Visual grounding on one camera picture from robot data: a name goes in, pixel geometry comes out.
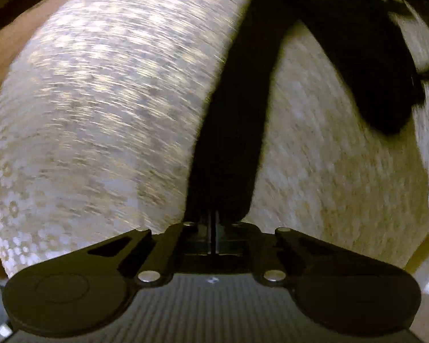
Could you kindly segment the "floral lace tablecloth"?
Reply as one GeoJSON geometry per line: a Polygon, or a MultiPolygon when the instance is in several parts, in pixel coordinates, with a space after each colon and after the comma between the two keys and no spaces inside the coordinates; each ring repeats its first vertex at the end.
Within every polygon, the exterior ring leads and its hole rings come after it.
{"type": "MultiPolygon", "coordinates": [[[[0,89],[0,259],[8,275],[184,213],[206,97],[246,0],[69,0],[0,89]]],[[[309,30],[272,81],[246,221],[405,266],[429,235],[429,85],[403,137],[358,119],[309,30]]]]}

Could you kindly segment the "black garment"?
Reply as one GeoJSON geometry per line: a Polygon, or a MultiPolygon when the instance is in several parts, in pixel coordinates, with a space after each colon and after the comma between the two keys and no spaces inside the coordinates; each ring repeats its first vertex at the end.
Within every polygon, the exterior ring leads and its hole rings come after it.
{"type": "Polygon", "coordinates": [[[381,0],[250,0],[194,145],[184,221],[241,221],[249,212],[273,72],[296,23],[316,38],[358,113],[392,137],[426,96],[400,28],[381,0]]]}

